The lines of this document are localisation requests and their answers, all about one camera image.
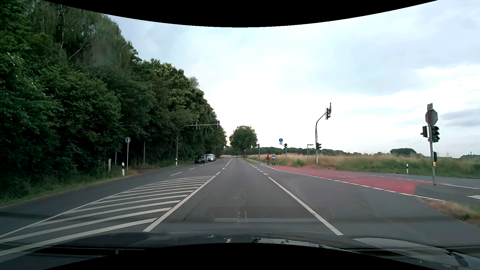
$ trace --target grass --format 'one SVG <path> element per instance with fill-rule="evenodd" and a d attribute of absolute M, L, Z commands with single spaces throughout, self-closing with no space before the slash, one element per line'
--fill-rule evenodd
<path fill-rule="evenodd" d="M 260 156 L 260 161 L 266 162 L 266 155 Z M 323 168 L 355 172 L 386 172 L 405 174 L 408 164 L 408 173 L 414 175 L 431 175 L 432 163 L 428 157 L 395 157 L 387 154 L 362 156 L 318 156 L 318 167 L 315 165 L 315 156 L 299 154 L 277 155 L 278 165 L 291 167 Z M 449 158 L 439 158 L 435 173 L 437 176 L 480 179 L 480 162 L 460 161 Z"/>
<path fill-rule="evenodd" d="M 179 161 L 179 165 L 190 164 L 193 161 Z M 78 188 L 82 188 L 91 184 L 98 184 L 106 181 L 111 181 L 119 179 L 122 177 L 127 177 L 131 175 L 138 174 L 138 170 L 145 169 L 159 169 L 159 168 L 168 168 L 175 166 L 175 161 L 163 161 L 155 164 L 144 164 L 144 165 L 133 165 L 129 166 L 128 170 L 125 172 L 125 176 L 122 176 L 121 166 L 112 165 L 111 171 L 106 173 L 105 176 L 101 177 L 91 177 L 84 175 L 77 175 L 72 177 L 67 181 L 60 181 L 56 179 L 45 179 L 41 185 L 30 186 L 27 185 L 27 194 L 24 196 L 17 196 L 14 194 L 3 194 L 0 196 L 0 207 L 9 206 L 17 204 L 23 201 L 28 201 L 31 199 L 36 199 L 44 196 L 49 196 L 52 194 L 70 191 Z"/>
<path fill-rule="evenodd" d="M 480 227 L 480 207 L 450 201 L 434 201 L 428 205 L 458 220 Z"/>

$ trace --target field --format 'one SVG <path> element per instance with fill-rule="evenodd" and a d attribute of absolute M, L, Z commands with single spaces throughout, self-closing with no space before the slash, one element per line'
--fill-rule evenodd
<path fill-rule="evenodd" d="M 258 160 L 258 155 L 251 155 Z M 260 161 L 266 162 L 266 155 L 260 156 Z M 278 165 L 291 167 L 317 168 L 315 156 L 287 154 L 277 155 Z M 318 168 L 356 172 L 387 172 L 408 173 L 415 175 L 431 175 L 432 163 L 429 157 L 395 157 L 388 154 L 362 155 L 362 156 L 318 156 Z M 480 179 L 480 162 L 460 161 L 452 158 L 438 158 L 435 172 L 437 176 L 460 177 Z"/>

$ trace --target sky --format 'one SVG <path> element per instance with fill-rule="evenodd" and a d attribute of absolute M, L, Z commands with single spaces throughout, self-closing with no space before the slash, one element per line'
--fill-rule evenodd
<path fill-rule="evenodd" d="M 261 147 L 429 156 L 420 133 L 438 112 L 441 157 L 480 154 L 480 1 L 438 0 L 309 25 L 221 28 L 117 16 L 139 57 L 195 76 L 230 136 L 251 126 Z"/>

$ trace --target car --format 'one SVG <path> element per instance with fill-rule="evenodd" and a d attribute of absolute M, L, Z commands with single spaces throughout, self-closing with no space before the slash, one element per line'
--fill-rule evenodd
<path fill-rule="evenodd" d="M 208 161 L 215 161 L 215 156 L 213 154 L 207 154 Z"/>
<path fill-rule="evenodd" d="M 208 162 L 207 155 L 198 155 L 195 158 L 195 164 L 197 164 L 197 163 L 207 163 L 207 162 Z"/>

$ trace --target asphalt road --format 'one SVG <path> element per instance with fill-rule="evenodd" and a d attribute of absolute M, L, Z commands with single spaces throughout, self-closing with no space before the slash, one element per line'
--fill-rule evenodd
<path fill-rule="evenodd" d="M 0 268 L 45 269 L 81 260 L 31 252 L 72 239 L 121 232 L 277 229 L 386 237 L 434 246 L 478 245 L 478 228 L 420 200 L 454 194 L 452 190 L 461 194 L 456 196 L 480 201 L 466 196 L 480 194 L 471 188 L 258 165 L 240 158 L 146 171 L 0 209 Z"/>

